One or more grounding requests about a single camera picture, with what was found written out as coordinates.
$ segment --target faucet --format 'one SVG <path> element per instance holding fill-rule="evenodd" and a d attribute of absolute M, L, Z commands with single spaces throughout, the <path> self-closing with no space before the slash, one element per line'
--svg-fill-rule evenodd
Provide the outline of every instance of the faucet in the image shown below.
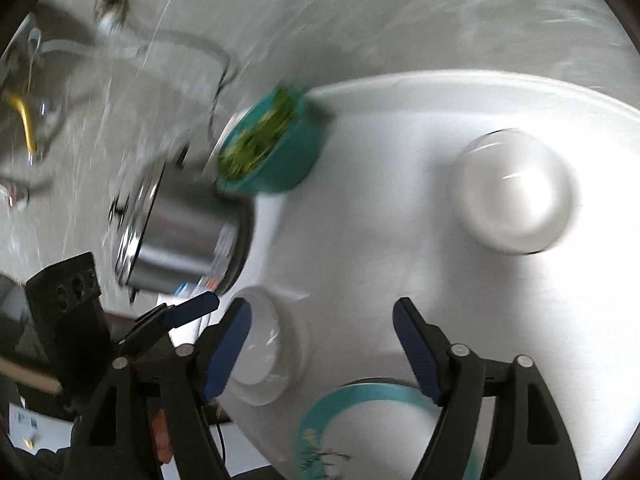
<path fill-rule="evenodd" d="M 11 108 L 20 114 L 22 119 L 22 128 L 24 130 L 24 140 L 27 145 L 27 153 L 29 155 L 29 163 L 40 162 L 42 160 L 42 152 L 38 151 L 35 136 L 33 135 L 33 122 L 31 121 L 31 113 L 27 106 L 26 100 L 19 95 L 4 90 L 2 98 Z"/>
<path fill-rule="evenodd" d="M 34 15 L 30 13 L 18 28 L 2 56 L 0 56 L 1 99 L 20 114 L 30 164 L 42 160 L 43 150 L 38 149 L 35 140 L 33 121 L 31 121 L 31 112 L 27 99 L 9 91 L 5 83 L 7 78 L 18 70 L 20 57 L 24 55 L 32 56 L 40 46 L 41 40 L 40 29 L 37 27 Z"/>
<path fill-rule="evenodd" d="M 9 211 L 20 211 L 29 203 L 29 190 L 6 178 L 0 178 L 0 195 L 6 198 Z"/>

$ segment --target yellow faucet handle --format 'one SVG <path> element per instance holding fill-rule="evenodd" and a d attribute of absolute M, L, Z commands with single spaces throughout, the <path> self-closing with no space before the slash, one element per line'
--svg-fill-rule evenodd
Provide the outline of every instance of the yellow faucet handle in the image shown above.
<path fill-rule="evenodd" d="M 35 136 L 33 135 L 33 122 L 31 121 L 31 113 L 26 100 L 8 90 L 5 90 L 2 96 L 4 97 L 4 101 L 20 114 L 22 127 L 24 128 L 24 140 L 27 145 L 27 152 L 29 153 L 29 162 L 33 163 L 38 160 L 38 146 Z"/>

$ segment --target stainless steel pot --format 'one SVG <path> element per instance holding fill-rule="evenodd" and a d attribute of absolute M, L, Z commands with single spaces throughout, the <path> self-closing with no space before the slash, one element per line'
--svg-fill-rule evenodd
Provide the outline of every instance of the stainless steel pot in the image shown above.
<path fill-rule="evenodd" d="M 114 268 L 132 302 L 139 290 L 188 296 L 233 285 L 251 244 L 251 202 L 223 198 L 212 182 L 166 160 L 147 166 L 125 205 L 118 202 L 109 213 L 118 225 Z"/>

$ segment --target cable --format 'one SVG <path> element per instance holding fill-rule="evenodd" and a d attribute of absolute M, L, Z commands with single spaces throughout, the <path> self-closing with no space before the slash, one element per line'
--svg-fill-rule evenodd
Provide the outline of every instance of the cable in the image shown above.
<path fill-rule="evenodd" d="M 222 448 L 222 463 L 226 464 L 225 437 L 222 436 L 222 430 L 220 429 L 220 423 L 218 422 L 218 416 L 216 416 L 216 428 L 218 428 L 218 436 L 220 437 L 220 447 Z"/>
<path fill-rule="evenodd" d="M 218 81 L 218 87 L 216 88 L 216 94 L 213 96 L 213 103 L 211 104 L 211 113 L 209 114 L 209 126 L 207 127 L 207 139 L 211 144 L 215 144 L 216 140 L 213 138 L 213 119 L 216 115 L 216 107 L 218 106 L 218 98 L 220 97 L 220 92 L 225 89 L 225 86 L 232 80 L 225 81 L 226 73 L 229 70 L 230 61 L 226 62 L 225 68 L 222 71 L 222 75 L 220 76 L 220 80 Z"/>
<path fill-rule="evenodd" d="M 94 59 L 117 60 L 133 59 L 148 51 L 148 45 L 119 46 L 108 45 L 103 48 L 89 46 L 73 40 L 49 40 L 44 41 L 38 50 L 38 54 L 47 52 L 68 52 L 76 56 L 92 57 Z"/>

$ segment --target blue gripper pad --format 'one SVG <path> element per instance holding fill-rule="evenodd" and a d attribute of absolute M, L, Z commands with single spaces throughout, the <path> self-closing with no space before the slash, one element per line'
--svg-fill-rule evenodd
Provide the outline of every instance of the blue gripper pad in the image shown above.
<path fill-rule="evenodd" d="M 412 313 L 414 314 L 413 317 L 417 316 L 422 320 L 411 300 L 401 298 L 396 301 L 393 312 L 396 335 L 400 340 L 404 354 L 409 360 L 420 390 L 431 398 L 433 402 L 439 404 L 444 392 L 438 381 L 438 362 L 415 325 L 409 312 L 411 309 L 415 311 L 415 313 Z"/>
<path fill-rule="evenodd" d="M 162 316 L 162 326 L 178 328 L 218 309 L 220 300 L 213 292 L 204 292 L 189 301 L 169 308 Z"/>
<path fill-rule="evenodd" d="M 251 328 L 251 307 L 245 300 L 238 309 L 233 321 L 222 335 L 216 351 L 211 355 L 200 395 L 209 404 L 225 389 L 231 371 L 234 369 L 238 354 Z"/>

